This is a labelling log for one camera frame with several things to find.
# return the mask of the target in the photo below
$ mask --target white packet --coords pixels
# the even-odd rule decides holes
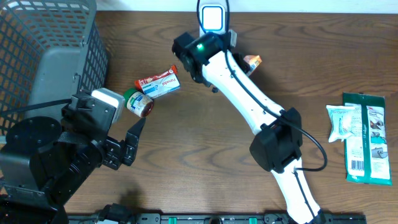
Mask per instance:
[[[351,120],[355,110],[354,106],[331,106],[326,105],[331,121],[331,131],[329,142],[337,139],[348,139],[353,135],[351,130]]]

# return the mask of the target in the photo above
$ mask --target wooden table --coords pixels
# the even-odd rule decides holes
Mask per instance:
[[[221,93],[192,81],[171,52],[183,32],[198,36],[194,13],[99,12],[96,23],[111,55],[110,90],[123,93],[134,80],[172,64],[181,89],[155,100],[133,165],[95,170],[67,203],[68,212],[91,213],[109,203],[165,213],[285,210],[274,177],[249,153],[254,136],[245,120]],[[321,208],[364,213],[369,224],[398,223],[397,16],[233,13],[231,28],[238,33],[237,51],[264,61],[253,82],[284,108],[295,107],[328,153],[324,171],[305,174]],[[345,180],[344,145],[327,142],[325,108],[341,105],[344,91],[386,96],[394,186]],[[109,133],[119,140],[138,120],[123,112]],[[322,164],[308,139],[301,150],[304,166]]]

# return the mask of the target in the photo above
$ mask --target gray plastic basket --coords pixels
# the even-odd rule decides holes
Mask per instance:
[[[0,110],[70,98],[104,85],[108,59],[94,23],[95,0],[0,2]],[[60,106],[0,118],[61,118]]]

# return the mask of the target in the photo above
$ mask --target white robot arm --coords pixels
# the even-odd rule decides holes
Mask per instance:
[[[241,70],[228,50],[228,62],[235,77],[240,80],[239,84],[228,68],[222,41],[219,35],[213,33],[207,33],[197,40],[185,33],[174,40],[172,51],[196,82],[217,87],[243,115],[256,136],[250,152],[256,162],[266,171],[271,171],[276,178],[289,215],[297,223],[313,222],[321,212],[311,195],[303,171],[297,170],[302,167],[299,149],[302,144],[301,133],[266,113],[241,84],[274,114],[295,121],[298,126],[301,126],[300,115],[295,109],[285,111],[263,94]]]

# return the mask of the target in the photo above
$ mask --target bottle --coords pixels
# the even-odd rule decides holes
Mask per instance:
[[[141,118],[148,116],[154,107],[154,102],[135,88],[126,91],[123,97],[126,100],[126,108]]]

